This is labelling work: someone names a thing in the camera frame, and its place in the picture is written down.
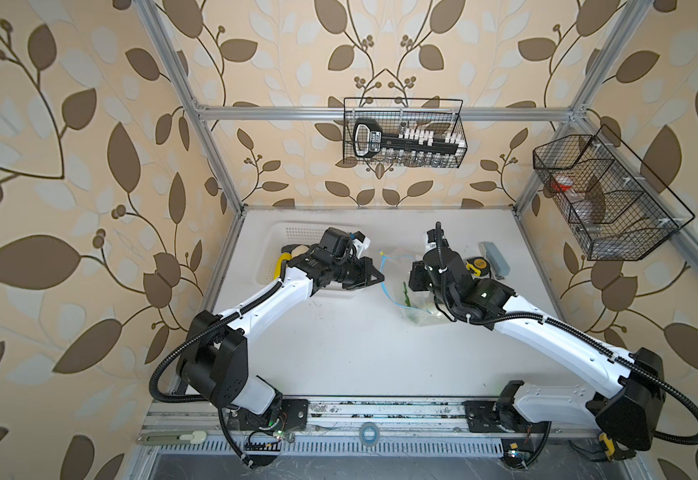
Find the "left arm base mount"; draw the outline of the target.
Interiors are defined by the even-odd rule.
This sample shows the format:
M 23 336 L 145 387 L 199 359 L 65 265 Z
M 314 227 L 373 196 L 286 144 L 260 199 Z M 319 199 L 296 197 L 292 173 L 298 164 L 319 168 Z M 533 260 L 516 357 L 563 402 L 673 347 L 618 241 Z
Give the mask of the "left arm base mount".
M 276 398 L 262 414 L 240 408 L 227 415 L 232 430 L 265 432 L 302 431 L 308 422 L 310 402 L 304 398 Z

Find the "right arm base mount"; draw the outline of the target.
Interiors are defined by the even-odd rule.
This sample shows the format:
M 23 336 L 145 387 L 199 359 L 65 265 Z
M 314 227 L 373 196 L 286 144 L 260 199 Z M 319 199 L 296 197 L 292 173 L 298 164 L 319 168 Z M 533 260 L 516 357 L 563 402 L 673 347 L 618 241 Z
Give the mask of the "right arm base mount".
M 532 423 L 522 417 L 512 405 L 471 400 L 464 402 L 463 406 L 471 433 L 540 434 L 547 429 L 546 422 Z

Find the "white garlic toy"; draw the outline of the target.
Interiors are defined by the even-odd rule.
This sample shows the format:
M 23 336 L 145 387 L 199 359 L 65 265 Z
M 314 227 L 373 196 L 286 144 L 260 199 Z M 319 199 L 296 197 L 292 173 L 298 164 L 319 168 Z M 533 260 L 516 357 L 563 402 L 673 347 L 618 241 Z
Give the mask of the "white garlic toy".
M 309 250 L 309 247 L 307 245 L 299 245 L 293 249 L 292 255 L 299 256 L 299 255 L 306 253 L 308 250 Z

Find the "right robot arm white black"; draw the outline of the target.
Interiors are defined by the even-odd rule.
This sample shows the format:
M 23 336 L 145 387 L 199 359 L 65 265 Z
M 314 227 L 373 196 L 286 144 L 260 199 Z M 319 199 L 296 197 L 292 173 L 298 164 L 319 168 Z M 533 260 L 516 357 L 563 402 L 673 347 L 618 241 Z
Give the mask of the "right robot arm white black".
M 509 336 L 580 378 L 581 385 L 571 387 L 509 383 L 495 404 L 508 426 L 560 422 L 598 428 L 637 451 L 649 450 L 654 440 L 698 445 L 698 406 L 665 381 L 658 354 L 600 341 L 511 287 L 473 276 L 440 224 L 426 234 L 425 253 L 412 265 L 409 287 L 431 293 L 448 320 Z

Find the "clear zip top bag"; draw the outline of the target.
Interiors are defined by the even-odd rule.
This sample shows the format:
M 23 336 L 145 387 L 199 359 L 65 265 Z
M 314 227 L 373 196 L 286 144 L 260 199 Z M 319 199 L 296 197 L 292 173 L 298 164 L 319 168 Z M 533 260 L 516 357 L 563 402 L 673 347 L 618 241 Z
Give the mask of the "clear zip top bag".
M 384 294 L 398 308 L 402 316 L 407 319 L 403 312 L 402 282 L 405 281 L 408 284 L 412 264 L 421 260 L 422 256 L 406 249 L 381 252 L 380 255 L 381 266 L 379 270 L 385 276 L 385 281 L 382 283 Z M 410 290 L 410 296 L 419 308 L 427 311 L 422 325 L 415 325 L 407 319 L 410 323 L 424 327 L 446 324 L 448 322 L 445 315 L 436 308 L 432 293 L 413 292 Z

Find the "white plastic basket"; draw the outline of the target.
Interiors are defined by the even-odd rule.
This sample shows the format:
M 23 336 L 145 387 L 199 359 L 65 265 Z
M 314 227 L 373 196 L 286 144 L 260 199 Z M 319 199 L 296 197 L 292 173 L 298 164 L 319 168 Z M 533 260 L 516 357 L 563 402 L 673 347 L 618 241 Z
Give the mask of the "white plastic basket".
M 279 222 L 274 224 L 267 234 L 261 255 L 257 261 L 257 270 L 254 276 L 256 283 L 264 286 L 275 278 L 277 261 L 282 254 L 282 248 L 288 245 L 318 244 L 328 224 L 312 222 Z

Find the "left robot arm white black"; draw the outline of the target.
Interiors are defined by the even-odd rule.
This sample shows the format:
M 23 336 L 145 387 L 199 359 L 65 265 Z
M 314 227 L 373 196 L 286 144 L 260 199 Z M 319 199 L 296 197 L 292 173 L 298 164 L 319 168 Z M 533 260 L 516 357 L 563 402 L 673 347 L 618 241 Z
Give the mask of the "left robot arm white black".
M 364 255 L 371 240 L 362 232 L 327 229 L 321 240 L 279 264 L 265 288 L 221 312 L 203 310 L 186 340 L 156 367 L 149 381 L 160 403 L 208 402 L 236 407 L 267 420 L 280 415 L 282 393 L 250 373 L 249 346 L 293 307 L 338 284 L 346 291 L 382 283 L 384 275 Z

